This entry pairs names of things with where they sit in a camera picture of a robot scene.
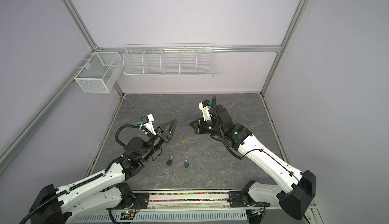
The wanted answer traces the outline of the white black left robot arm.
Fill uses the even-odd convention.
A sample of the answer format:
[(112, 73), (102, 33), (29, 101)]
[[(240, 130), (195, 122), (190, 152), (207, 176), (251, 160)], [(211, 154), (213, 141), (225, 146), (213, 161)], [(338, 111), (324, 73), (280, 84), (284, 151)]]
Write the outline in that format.
[(135, 197), (126, 181), (140, 173), (144, 162), (173, 138), (176, 126), (177, 120), (157, 128), (151, 121), (122, 125), (114, 139), (124, 149), (123, 154), (101, 171), (79, 181), (42, 188), (20, 223), (71, 224), (104, 209), (133, 206)]

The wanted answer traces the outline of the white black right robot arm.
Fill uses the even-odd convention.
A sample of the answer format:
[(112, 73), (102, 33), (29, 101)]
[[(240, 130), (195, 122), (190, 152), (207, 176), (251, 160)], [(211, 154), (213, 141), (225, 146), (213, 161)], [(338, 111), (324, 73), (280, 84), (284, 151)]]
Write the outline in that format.
[(231, 192), (232, 207), (267, 208), (280, 206), (290, 217), (302, 220), (316, 195), (316, 176), (309, 170), (301, 171), (285, 162), (262, 144), (245, 126), (234, 123), (216, 97), (199, 103), (202, 117), (190, 122), (194, 133), (208, 134), (223, 143), (237, 159), (248, 158), (267, 173), (275, 185), (266, 186), (249, 181), (239, 192)]

